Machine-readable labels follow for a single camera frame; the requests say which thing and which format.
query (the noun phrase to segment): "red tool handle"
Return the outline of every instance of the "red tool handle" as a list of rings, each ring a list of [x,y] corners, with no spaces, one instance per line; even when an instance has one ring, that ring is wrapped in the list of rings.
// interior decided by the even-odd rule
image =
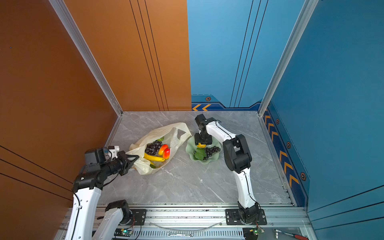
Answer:
[[[300,235],[296,235],[294,236],[296,239],[300,239],[300,240],[309,240],[308,238],[306,237],[303,237],[303,236],[300,236]]]

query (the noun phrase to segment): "yellow chevron arrow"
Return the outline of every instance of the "yellow chevron arrow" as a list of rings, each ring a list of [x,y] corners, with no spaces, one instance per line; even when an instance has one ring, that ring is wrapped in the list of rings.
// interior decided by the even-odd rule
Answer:
[[[288,164],[287,162],[284,162],[284,173],[287,174],[287,167],[293,170],[293,167],[291,164]]]
[[[209,106],[211,106],[211,104],[208,104],[207,106],[203,107],[203,110],[204,110],[204,111],[208,111],[208,110],[207,110],[207,107],[209,107]]]
[[[297,178],[295,178],[294,176],[292,176],[291,174],[289,175],[289,186],[292,188],[292,180],[294,180],[295,182],[297,182],[297,184],[300,184],[299,183],[299,180],[297,180]]]
[[[282,155],[284,155],[284,156],[288,157],[288,156],[287,156],[287,154],[286,154],[285,152],[283,152],[283,151],[280,151],[280,162],[281,162],[281,156],[282,156]]]
[[[279,136],[279,135],[277,134],[277,132],[272,131],[272,142],[273,142],[273,136],[274,136],[274,135]]]
[[[271,132],[271,126],[274,127],[273,123],[268,123],[268,132]]]
[[[195,110],[195,111],[198,111],[196,108],[198,108],[198,107],[200,107],[201,106],[201,104],[198,104],[198,105],[196,105],[194,108],[192,108],[193,110]]]
[[[271,116],[265,116],[265,125],[266,125],[266,119],[271,118]]]

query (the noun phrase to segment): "black line on wall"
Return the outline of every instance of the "black line on wall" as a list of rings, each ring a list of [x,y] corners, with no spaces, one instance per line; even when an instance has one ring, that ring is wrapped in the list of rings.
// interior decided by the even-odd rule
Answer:
[[[231,102],[229,103],[229,107],[231,107],[231,104],[232,104],[232,98],[233,98],[233,92],[235,91],[236,78],[237,78],[237,73],[239,72],[240,60],[241,60],[241,55],[243,54],[243,48],[244,48],[244,43],[245,43],[245,36],[247,35],[247,29],[248,29],[248,24],[249,24],[249,18],[251,17],[252,6],[253,6],[253,0],[252,0],[252,4],[251,4],[251,9],[249,10],[249,17],[248,17],[247,27],[246,27],[246,29],[245,29],[244,40],[243,40],[243,46],[241,47],[241,53],[240,53],[240,58],[239,58],[239,64],[238,64],[238,66],[237,66],[237,71],[236,71],[236,76],[235,76],[235,83],[233,84],[233,90],[232,90]]]
[[[152,86],[153,86],[153,91],[155,92],[155,97],[156,97],[156,101],[157,101],[157,106],[159,107],[159,111],[160,111],[160,105],[159,105],[159,101],[158,101],[158,99],[157,99],[157,94],[156,94],[156,90],[155,90],[155,85],[153,84],[153,80],[152,80],[152,76],[151,76],[151,71],[149,70],[149,65],[148,65],[148,61],[147,61],[147,56],[145,55],[145,52],[144,52],[144,46],[143,46],[143,42],[141,41],[141,36],[140,36],[140,32],[139,32],[139,27],[137,26],[136,17],[135,17],[135,13],[133,12],[133,7],[132,7],[131,0],[129,0],[129,4],[131,5],[133,18],[135,19],[137,32],[138,32],[138,34],[139,34],[139,38],[140,38],[140,42],[141,42],[141,47],[143,48],[143,53],[144,53],[145,62],[147,63],[147,67],[148,67],[149,77],[151,78],[151,82],[152,82]]]
[[[165,109],[165,107],[164,107],[164,103],[163,103],[163,97],[161,96],[161,92],[160,92],[159,81],[158,81],[158,79],[157,79],[157,74],[156,74],[155,64],[153,63],[153,58],[152,58],[152,53],[151,53],[151,47],[149,46],[149,42],[148,42],[147,31],[145,30],[145,25],[144,25],[143,15],[141,14],[141,9],[140,9],[139,0],[137,0],[137,4],[139,5],[139,11],[140,11],[140,16],[141,16],[141,21],[142,21],[142,23],[143,23],[143,28],[144,28],[145,38],[147,39],[148,50],[149,50],[149,55],[151,56],[151,60],[152,60],[153,71],[155,72],[155,77],[156,77],[156,82],[157,82],[157,88],[159,89],[159,94],[160,94],[161,104],[163,105],[163,109]]]
[[[257,40],[259,39],[260,29],[262,28],[262,24],[263,24],[263,20],[264,20],[264,15],[265,15],[266,7],[268,6],[268,1],[269,1],[269,0],[267,0],[266,5],[265,5],[265,9],[264,9],[264,14],[263,14],[262,22],[260,23],[259,32],[257,33],[257,38],[256,38],[255,46],[253,47],[253,53],[252,53],[251,61],[250,61],[249,66],[248,66],[247,75],[245,76],[245,80],[244,80],[243,90],[241,91],[240,100],[239,100],[239,104],[237,105],[237,107],[240,106],[240,101],[241,101],[241,98],[242,98],[242,96],[243,96],[243,92],[244,92],[244,88],[245,88],[245,83],[246,83],[246,81],[247,81],[247,77],[248,77],[248,73],[249,73],[249,68],[251,67],[251,63],[252,63],[252,59],[253,59],[253,54],[255,53],[255,48],[256,48]]]
[[[344,201],[344,200],[347,200],[347,199],[350,199],[350,198],[356,197],[356,196],[358,196],[358,195],[361,195],[361,194],[364,194],[364,193],[370,192],[370,191],[372,191],[372,190],[376,190],[376,189],[378,189],[378,188],[381,188],[381,187],[384,187],[384,185],[381,185],[381,186],[378,186],[378,187],[375,187],[375,188],[369,189],[369,190],[367,190],[367,191],[361,192],[361,193],[359,193],[359,194],[355,194],[355,195],[353,195],[353,196],[350,196],[350,197],[347,197],[347,198],[344,198],[344,199],[338,200],[338,201],[336,201],[336,202],[333,202],[333,203],[331,203],[331,204],[327,204],[327,205],[325,205],[325,206],[322,206],[322,207],[318,207],[318,208],[316,208],[316,209],[313,209],[313,210],[311,210],[311,211],[308,211],[308,212],[313,212],[313,211],[316,211],[316,210],[318,210],[318,209],[321,209],[321,208],[323,208],[323,207],[328,207],[328,206],[330,206],[330,205],[332,205],[332,204],[335,204],[335,203],[338,203],[338,202],[341,202],[341,201]]]
[[[149,20],[149,13],[148,13],[148,8],[147,8],[147,2],[146,2],[146,0],[144,0],[144,2],[145,2],[145,8],[147,9],[147,16],[148,16],[149,27],[150,27],[150,29],[151,29],[153,45],[155,46],[155,54],[156,54],[156,59],[157,59],[157,65],[159,66],[161,83],[162,83],[162,85],[163,85],[164,97],[165,97],[165,99],[166,99],[167,110],[169,111],[169,108],[168,108],[168,101],[167,101],[167,95],[166,95],[166,90],[165,90],[165,88],[164,88],[163,77],[162,77],[162,75],[161,75],[161,68],[160,68],[160,63],[159,63],[159,57],[157,56],[157,50],[156,50],[155,39],[154,39],[154,37],[153,37],[151,21]]]
[[[340,212],[340,213],[338,213],[338,214],[333,214],[333,215],[330,215],[330,216],[327,216],[327,217],[333,217],[333,216],[336,216],[336,215],[339,215],[339,214],[344,214],[344,213],[346,213],[346,212],[352,212],[352,211],[355,211],[355,210],[359,210],[359,209],[363,209],[363,208],[366,208],[366,207],[375,206],[375,205],[377,205],[377,204],[382,204],[382,203],[384,203],[384,201],[382,201],[382,202],[378,202],[378,203],[375,203],[375,204],[366,205],[366,206],[363,206],[363,207],[358,207],[358,208],[356,208],[356,209],[351,209],[351,210],[348,210],[348,211],[345,211],[345,212]],[[311,220],[311,222],[313,222],[313,221],[317,221],[317,220],[320,220],[320,219],[324,219],[324,218],[327,218],[327,217],[322,217],[322,218],[318,218],[318,219],[315,219],[315,220]]]
[[[246,54],[246,56],[245,56],[245,61],[244,61],[244,66],[243,66],[243,71],[241,72],[241,77],[240,77],[239,87],[237,88],[237,93],[236,93],[236,99],[235,99],[234,107],[236,106],[237,96],[239,95],[239,90],[240,90],[240,85],[241,85],[241,79],[243,78],[243,73],[244,73],[245,64],[247,63],[249,47],[251,46],[252,36],[253,36],[253,31],[255,30],[256,20],[257,20],[257,16],[259,15],[259,10],[260,10],[260,4],[261,4],[261,3],[262,3],[262,2],[260,1],[260,2],[259,2],[259,7],[257,8],[257,13],[256,13],[256,18],[255,18],[255,23],[253,24],[253,29],[252,29],[251,39],[249,40],[249,45],[248,45],[248,49],[247,49],[247,54]]]
[[[376,217],[376,218],[371,218],[371,219],[362,220],[362,221],[357,221],[357,222],[350,222],[350,223],[339,224],[339,225],[330,226],[330,227],[318,228],[318,229],[315,229],[315,230],[321,230],[321,229],[326,229],[326,228],[331,228],[331,227],[339,227],[339,226],[344,226],[344,225],[349,225],[349,224],[354,224],[354,223],[359,223],[359,222],[368,222],[368,221],[377,220],[377,219],[382,219],[382,218],[384,218],[384,217]]]
[[[15,152],[13,152],[13,151],[11,151],[11,150],[9,150],[9,149],[8,149],[8,148],[6,148],[6,147],[3,147],[3,146],[1,146],[1,145],[0,145],[0,147],[2,147],[2,148],[4,148],[5,150],[7,150],[7,151],[9,151],[9,152],[11,152],[11,153],[13,153],[13,154],[15,154],[16,156],[19,156],[19,157],[21,157],[22,159],[24,159],[24,160],[26,160],[26,161],[28,161],[28,162],[30,162],[30,163],[32,163],[32,164],[34,164],[34,165],[36,165],[36,166],[40,167],[40,168],[42,168],[42,169],[46,170],[47,172],[50,172],[50,173],[52,173],[53,175],[55,175],[55,176],[57,176],[57,177],[59,177],[59,178],[61,178],[61,179],[65,180],[65,181],[67,181],[67,182],[68,182],[68,183],[70,183],[70,184],[72,184],[72,183],[73,183],[73,182],[70,182],[70,181],[66,180],[65,178],[63,178],[63,177],[60,177],[59,175],[57,175],[57,174],[55,174],[55,173],[53,173],[53,172],[49,171],[48,169],[45,169],[45,168],[43,168],[42,166],[40,166],[40,165],[38,165],[38,164],[36,164],[36,163],[32,162],[31,160],[28,160],[28,159],[26,159],[25,157],[23,157],[23,156],[20,156],[19,154],[15,153]]]
[[[37,186],[35,186],[35,185],[32,185],[32,184],[29,184],[29,183],[27,183],[27,182],[23,182],[23,181],[21,181],[21,180],[18,180],[18,179],[14,178],[14,177],[8,176],[8,175],[6,175],[6,174],[4,174],[4,173],[1,173],[1,172],[0,172],[0,174],[1,174],[1,175],[3,175],[3,176],[9,177],[9,178],[11,178],[11,179],[13,179],[13,180],[16,180],[16,181],[19,181],[19,182],[25,183],[25,184],[27,184],[27,185],[29,185],[29,186],[35,187],[35,188],[37,188],[37,189],[43,190],[43,191],[45,191],[45,192],[49,192],[49,193],[51,193],[51,194],[53,194],[53,195],[56,195],[56,196],[62,197],[62,198],[64,198],[64,199],[67,199],[67,200],[69,200],[69,201],[71,201],[71,202],[72,202],[72,200],[71,200],[71,199],[68,199],[68,198],[66,198],[66,197],[60,196],[60,195],[58,195],[58,194],[56,194],[56,193],[53,193],[53,192],[50,192],[50,191],[48,191],[48,190],[45,190],[45,189],[39,188],[39,187],[37,187]]]
[[[1,159],[1,158],[0,158],[0,160],[3,161],[3,162],[8,163],[9,165],[12,165],[12,166],[14,166],[14,167],[17,167],[18,169],[21,169],[21,170],[23,170],[23,171],[25,171],[25,172],[27,172],[27,173],[30,173],[30,174],[32,174],[32,175],[34,175],[34,176],[36,176],[36,177],[39,177],[39,178],[41,178],[41,179],[43,179],[43,180],[46,180],[47,182],[50,182],[50,183],[52,183],[52,184],[54,184],[54,185],[56,185],[56,186],[58,186],[58,187],[61,187],[61,188],[65,189],[65,190],[71,192],[71,190],[66,189],[65,187],[62,187],[62,186],[60,186],[60,185],[58,185],[58,184],[56,184],[56,183],[54,183],[54,182],[51,182],[51,181],[49,181],[49,180],[47,180],[47,179],[45,179],[45,178],[43,178],[43,177],[40,177],[40,176],[38,176],[38,175],[36,175],[36,174],[34,174],[34,173],[31,173],[30,171],[27,171],[27,170],[25,170],[25,169],[23,169],[23,168],[21,168],[21,167],[18,167],[18,166],[14,165],[14,164],[12,164],[12,163],[10,163],[10,162],[7,162],[7,161],[4,160],[4,159]]]

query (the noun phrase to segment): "gray marble tabletop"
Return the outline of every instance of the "gray marble tabletop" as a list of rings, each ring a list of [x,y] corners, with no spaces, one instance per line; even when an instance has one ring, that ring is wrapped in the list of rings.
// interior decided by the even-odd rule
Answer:
[[[198,132],[194,121],[198,114],[221,120],[221,125],[235,134],[243,134],[252,155],[251,182],[259,203],[291,203],[282,188],[266,139],[253,111],[164,111],[124,112],[112,145],[128,151],[129,146],[151,130],[176,122],[185,122],[191,134]],[[126,199],[128,203],[237,203],[235,178],[229,171],[223,153],[208,164],[192,161],[180,146],[171,161],[151,175],[136,170],[118,176],[107,185],[99,203]]]

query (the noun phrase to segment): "blue wall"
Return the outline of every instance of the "blue wall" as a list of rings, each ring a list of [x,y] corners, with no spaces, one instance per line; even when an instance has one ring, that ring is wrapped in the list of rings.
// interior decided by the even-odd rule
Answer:
[[[303,3],[188,0],[192,95],[214,96],[227,108],[260,101]]]
[[[319,1],[272,103],[309,174],[320,240],[384,239],[383,90],[384,1]]]

